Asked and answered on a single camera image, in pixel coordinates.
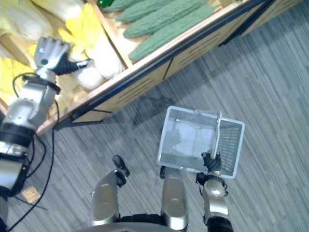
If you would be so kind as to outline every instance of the wire basket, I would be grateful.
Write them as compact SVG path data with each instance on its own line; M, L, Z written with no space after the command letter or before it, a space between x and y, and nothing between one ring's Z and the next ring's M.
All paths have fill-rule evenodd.
M203 152L214 158L220 152L221 176L234 178L237 171L245 124L224 118L221 112L168 108L159 147L159 165L207 172Z

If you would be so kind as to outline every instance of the green object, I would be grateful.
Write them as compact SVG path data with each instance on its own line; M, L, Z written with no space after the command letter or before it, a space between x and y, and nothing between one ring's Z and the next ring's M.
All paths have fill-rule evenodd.
M174 0L166 6L132 23L130 27L124 31L124 37L135 38L152 34L160 28L196 10L201 4L207 1L208 0Z
M108 7L112 4L114 0L98 0L97 5L99 7Z
M217 6L203 6L187 16L166 25L135 48L133 52L129 54L129 58L131 60L143 59L164 44L195 26L197 23L208 18L216 8Z
M134 22L153 11L167 5L173 0L143 0L126 8L123 13L117 18L117 21L125 23Z
M111 11L123 11L124 9L128 8L129 6L134 5L135 3L142 1L142 0L114 0L113 3L109 7L103 8L105 12Z

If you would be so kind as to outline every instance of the floor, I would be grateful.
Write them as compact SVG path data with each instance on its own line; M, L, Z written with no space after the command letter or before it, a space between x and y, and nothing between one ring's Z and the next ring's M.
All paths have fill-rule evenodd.
M131 169L120 189L123 216L159 213L163 181L156 157L166 109L218 109L245 122L238 173L226 197L236 232L309 231L309 1L244 38L216 48L101 124L56 132L51 182L40 206L14 231L68 232L89 225L91 192L123 156ZM43 135L49 143L51 133ZM26 182L39 191L50 153ZM206 231L203 201L185 174L189 232ZM10 200L9 225L28 205Z

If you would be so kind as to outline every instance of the white vegetable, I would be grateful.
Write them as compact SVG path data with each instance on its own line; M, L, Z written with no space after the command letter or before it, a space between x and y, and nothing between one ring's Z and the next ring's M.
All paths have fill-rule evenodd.
M94 60L95 67L107 79L113 78L122 71L117 53L105 39L99 40L92 48L86 48L86 54Z
M56 15L62 21L78 18L84 2L82 0L32 0L38 6Z
M88 90L95 89L104 81L99 71L91 66L73 72L73 77Z
M53 34L53 28L30 0L0 0L0 16L11 22L18 32L11 31L30 41Z

